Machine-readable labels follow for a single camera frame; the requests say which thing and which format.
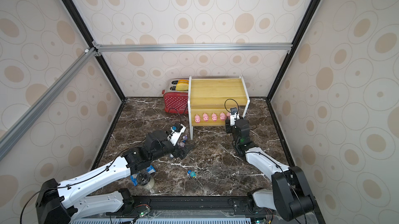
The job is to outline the Doraemon figure teal ball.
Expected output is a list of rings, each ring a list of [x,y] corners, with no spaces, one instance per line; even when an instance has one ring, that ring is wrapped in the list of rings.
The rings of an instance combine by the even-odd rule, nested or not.
[[[188,171],[188,175],[189,175],[190,177],[192,177],[192,178],[195,178],[195,177],[196,177],[196,172],[195,172],[195,171],[189,170],[189,171]]]

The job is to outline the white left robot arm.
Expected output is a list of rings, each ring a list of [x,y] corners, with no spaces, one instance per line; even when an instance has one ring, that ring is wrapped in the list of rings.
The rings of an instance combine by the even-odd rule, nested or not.
[[[165,155],[184,159],[194,144],[180,146],[180,132],[161,130],[149,133],[143,146],[122,151],[116,158],[84,175],[56,182],[50,179],[43,183],[36,200],[36,212],[40,224],[59,222],[68,224],[77,208],[73,206],[81,198],[119,179],[131,176],[148,168],[154,160]]]

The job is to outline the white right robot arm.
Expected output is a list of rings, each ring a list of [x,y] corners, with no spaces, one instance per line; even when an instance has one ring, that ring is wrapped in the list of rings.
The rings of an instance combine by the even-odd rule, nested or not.
[[[271,190],[259,189],[251,193],[257,208],[275,210],[287,222],[314,211],[316,201],[300,167],[289,167],[277,161],[252,142],[246,119],[226,119],[225,128],[232,134],[236,154],[272,182]]]

